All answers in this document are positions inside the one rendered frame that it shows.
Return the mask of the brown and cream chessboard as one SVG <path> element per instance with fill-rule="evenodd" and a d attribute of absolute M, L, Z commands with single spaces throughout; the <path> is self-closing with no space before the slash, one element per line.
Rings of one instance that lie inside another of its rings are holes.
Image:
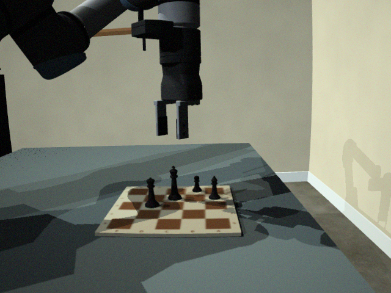
<path fill-rule="evenodd" d="M 146 208 L 148 187 L 126 187 L 95 236 L 112 237 L 232 237 L 241 236 L 230 186 L 177 186 L 181 200 L 168 199 L 171 186 L 155 186 L 157 208 Z"/>

